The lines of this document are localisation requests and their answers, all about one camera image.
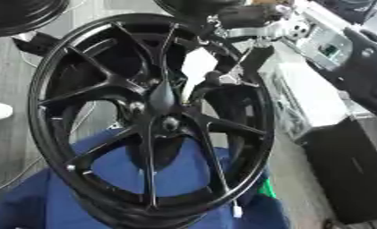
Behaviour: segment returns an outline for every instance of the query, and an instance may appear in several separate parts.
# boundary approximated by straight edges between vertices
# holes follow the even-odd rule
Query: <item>black equipment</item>
[[[0,0],[0,37],[40,28],[68,6],[69,0]]]
[[[155,0],[155,2],[175,17],[190,21],[205,21],[209,15],[231,6],[244,5],[245,0]]]

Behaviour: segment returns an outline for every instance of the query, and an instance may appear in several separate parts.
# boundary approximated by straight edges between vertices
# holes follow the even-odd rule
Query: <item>black cable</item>
[[[374,223],[372,221],[369,221],[368,225],[369,225],[369,227],[371,227],[371,229],[376,229],[376,227],[374,226]]]

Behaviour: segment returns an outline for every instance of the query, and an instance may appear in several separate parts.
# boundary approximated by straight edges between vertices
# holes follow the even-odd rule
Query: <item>black alloy wheel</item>
[[[29,94],[33,138],[50,167],[99,221],[115,228],[185,228],[252,188],[266,166],[274,115],[256,71],[244,70],[244,80],[252,86],[205,81],[188,104],[180,102],[187,81],[181,68],[186,54],[199,47],[199,31],[163,15],[117,15],[72,31],[39,65]],[[242,56],[217,37],[210,38],[206,49],[223,73]],[[86,103],[103,100],[115,106],[125,127],[77,155],[69,143],[75,114]],[[205,101],[218,117],[202,113]],[[211,132],[227,135],[228,168],[215,153]],[[201,147],[198,153],[209,167],[209,185],[159,197],[155,174],[173,162],[184,138]],[[122,147],[144,172],[143,193],[116,187],[92,171],[96,160]]]

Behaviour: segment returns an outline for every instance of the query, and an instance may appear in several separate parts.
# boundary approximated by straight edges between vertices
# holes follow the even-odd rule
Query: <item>screw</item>
[[[372,55],[374,54],[374,51],[373,49],[371,48],[366,48],[363,52],[362,52],[362,56],[365,57],[365,58],[369,58],[371,57]]]
[[[67,166],[67,170],[68,170],[69,172],[73,172],[73,171],[75,171],[75,169],[76,169],[75,165],[68,165],[68,166]]]
[[[163,122],[163,128],[167,131],[175,131],[179,125],[180,121],[178,121],[175,117],[167,117]]]
[[[159,79],[152,79],[149,81],[149,85],[151,86],[155,86],[155,85],[158,85],[160,84],[160,80]]]
[[[130,104],[130,111],[131,112],[139,112],[141,113],[145,109],[145,105],[141,102],[133,102]]]

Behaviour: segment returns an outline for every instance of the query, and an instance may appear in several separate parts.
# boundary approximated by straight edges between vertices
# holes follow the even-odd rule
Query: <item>wheel spoke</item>
[[[221,166],[221,163],[218,160],[218,155],[214,150],[208,132],[208,125],[206,123],[203,123],[201,120],[195,121],[194,118],[186,118],[187,121],[191,120],[189,123],[191,123],[191,126],[193,127],[193,132],[196,135],[195,139],[198,141],[199,144],[201,144],[201,152],[210,168],[210,188],[213,191],[219,191],[221,189],[225,193],[228,192],[229,187],[227,184],[227,180],[223,172],[223,167]]]
[[[266,134],[265,131],[258,130],[256,128],[247,126],[245,124],[231,122],[227,119],[215,118],[209,115],[203,114],[202,118],[205,123],[209,125],[211,132],[223,132],[223,133],[235,133],[242,137],[257,136],[261,137]]]
[[[109,80],[114,75],[105,65],[99,63],[94,58],[78,50],[76,47],[68,47],[65,50],[67,54],[70,55],[71,57],[75,59],[79,59],[80,61],[83,61],[87,64],[90,64],[97,71],[103,74],[106,77],[106,79]]]
[[[114,22],[111,25],[116,31],[116,35],[117,35],[116,39],[119,42],[124,43],[126,41],[127,44],[134,44],[134,47],[136,48],[136,50],[139,52],[141,57],[144,58],[143,61],[146,61],[145,63],[146,66],[149,66],[153,63],[153,57],[151,55],[151,51],[146,47],[146,45],[144,45],[142,41],[140,41],[133,34],[131,34],[129,31],[123,28],[123,26],[120,25],[119,23]]]
[[[153,152],[153,135],[151,132],[151,124],[142,131],[141,133],[141,146],[140,154],[142,162],[144,164],[144,201],[148,203],[149,208],[155,208],[158,205],[156,196],[156,185],[155,185],[155,162],[154,162],[154,152]]]
[[[176,29],[178,28],[178,24],[174,24],[168,33],[167,38],[163,42],[163,45],[161,46],[160,50],[160,68],[161,68],[161,74],[163,77],[163,81],[168,81],[168,75],[169,75],[169,70],[167,66],[167,52],[168,49],[170,48],[171,44],[174,42],[175,36],[176,36]]]
[[[219,190],[219,187],[221,185],[222,191],[228,192],[229,188],[223,172],[223,167],[221,166],[221,163],[218,160],[218,155],[213,148],[209,133],[206,130],[201,129],[200,138],[203,148],[203,155],[205,156],[205,159],[211,169],[212,176],[210,179],[210,187],[215,191]]]
[[[48,108],[60,108],[77,103],[100,100],[104,98],[108,83],[100,83],[84,89],[77,89],[61,96],[49,98],[40,102],[40,105]]]
[[[101,145],[73,158],[67,165],[73,165],[77,170],[83,172],[89,171],[95,160],[116,148],[124,147],[137,134],[135,126],[127,127]]]

